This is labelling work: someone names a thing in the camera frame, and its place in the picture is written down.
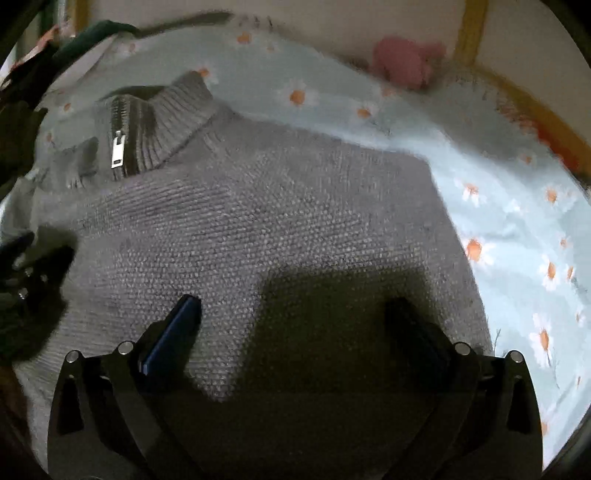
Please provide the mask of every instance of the sweater collar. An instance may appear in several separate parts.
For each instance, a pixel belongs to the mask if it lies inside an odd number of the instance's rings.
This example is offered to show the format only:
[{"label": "sweater collar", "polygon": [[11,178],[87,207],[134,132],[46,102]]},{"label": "sweater collar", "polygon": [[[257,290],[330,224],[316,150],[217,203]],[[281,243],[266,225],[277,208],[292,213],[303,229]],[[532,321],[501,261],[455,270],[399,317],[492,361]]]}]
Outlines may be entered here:
[{"label": "sweater collar", "polygon": [[108,103],[105,145],[116,178],[157,168],[220,108],[198,72],[185,73],[148,101],[116,95]]}]

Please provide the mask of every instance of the knit texture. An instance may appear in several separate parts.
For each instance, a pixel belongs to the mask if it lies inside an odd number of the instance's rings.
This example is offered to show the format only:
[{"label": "knit texture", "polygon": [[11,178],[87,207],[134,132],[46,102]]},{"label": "knit texture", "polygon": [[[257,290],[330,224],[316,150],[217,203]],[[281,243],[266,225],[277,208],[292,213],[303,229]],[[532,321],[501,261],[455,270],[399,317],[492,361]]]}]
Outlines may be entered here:
[{"label": "knit texture", "polygon": [[[40,458],[65,354],[136,340],[190,293],[203,302],[191,388],[160,407],[204,470],[383,474],[433,406],[395,356],[385,301],[407,297],[452,341],[491,351],[427,164],[244,119],[196,73],[151,100],[124,97],[141,112],[124,174],[111,173],[107,99],[93,113],[96,148],[49,164],[34,195],[39,238],[76,239],[66,312],[18,368]],[[70,188],[49,180],[56,168]]]}]

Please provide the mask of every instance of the daisy print fabric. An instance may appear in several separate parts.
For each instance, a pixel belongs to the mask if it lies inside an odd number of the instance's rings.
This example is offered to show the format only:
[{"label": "daisy print fabric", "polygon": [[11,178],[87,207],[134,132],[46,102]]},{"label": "daisy print fabric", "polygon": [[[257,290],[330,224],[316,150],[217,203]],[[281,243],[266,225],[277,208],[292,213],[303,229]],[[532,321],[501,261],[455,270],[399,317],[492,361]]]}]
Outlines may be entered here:
[{"label": "daisy print fabric", "polygon": [[535,122],[470,72],[406,92],[256,22],[116,37],[77,83],[49,93],[36,160],[91,138],[85,110],[128,86],[199,72],[239,113],[425,159],[478,284],[497,356],[525,356],[544,461],[591,402],[591,206]]}]

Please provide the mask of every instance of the zipper teeth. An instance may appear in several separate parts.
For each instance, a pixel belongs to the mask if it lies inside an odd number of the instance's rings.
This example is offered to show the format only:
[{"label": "zipper teeth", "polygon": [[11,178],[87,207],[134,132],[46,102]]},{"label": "zipper teeth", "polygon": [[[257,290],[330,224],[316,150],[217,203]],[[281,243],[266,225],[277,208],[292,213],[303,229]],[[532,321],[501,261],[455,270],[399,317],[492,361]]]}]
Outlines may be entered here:
[{"label": "zipper teeth", "polygon": [[[129,112],[128,108],[126,107],[126,102],[120,98],[115,97],[113,102],[111,103],[111,140],[114,140],[118,137],[117,132],[121,132],[121,137],[125,136],[125,143],[127,143],[128,139],[128,130],[129,130]],[[113,175],[115,176],[115,180],[121,179],[125,177],[126,171],[126,161],[125,158],[128,156],[129,152],[126,151],[124,145],[124,161],[123,164],[120,166],[115,167],[113,170]]]},{"label": "zipper teeth", "polygon": [[121,130],[123,135],[127,135],[129,112],[120,98],[115,98],[111,104],[111,134],[112,138],[117,136],[117,131]]}]

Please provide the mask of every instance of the metal screw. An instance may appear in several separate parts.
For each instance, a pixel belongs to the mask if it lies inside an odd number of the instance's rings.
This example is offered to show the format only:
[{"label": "metal screw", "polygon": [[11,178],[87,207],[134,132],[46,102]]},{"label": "metal screw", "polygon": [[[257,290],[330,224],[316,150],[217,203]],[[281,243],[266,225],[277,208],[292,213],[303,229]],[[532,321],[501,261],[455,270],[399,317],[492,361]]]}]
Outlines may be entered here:
[{"label": "metal screw", "polygon": [[18,291],[18,298],[20,298],[21,300],[26,300],[28,296],[29,296],[29,291],[26,288],[21,288]]},{"label": "metal screw", "polygon": [[468,345],[467,343],[464,342],[458,342],[455,344],[454,348],[456,349],[456,352],[459,353],[460,355],[470,355],[470,352],[472,351],[472,349],[470,348],[470,345]]},{"label": "metal screw", "polygon": [[130,353],[132,350],[134,349],[134,343],[127,341],[127,342],[121,342],[119,344],[119,346],[117,347],[117,351],[121,354],[121,355],[127,355],[128,353]]},{"label": "metal screw", "polygon": [[521,355],[521,352],[518,352],[517,350],[513,350],[510,354],[509,357],[511,358],[511,360],[513,360],[516,364],[520,364],[524,358],[523,355]]},{"label": "metal screw", "polygon": [[78,360],[79,356],[80,354],[77,350],[72,350],[71,352],[68,352],[68,354],[66,355],[66,362],[68,362],[69,364],[73,364],[76,360]]}]

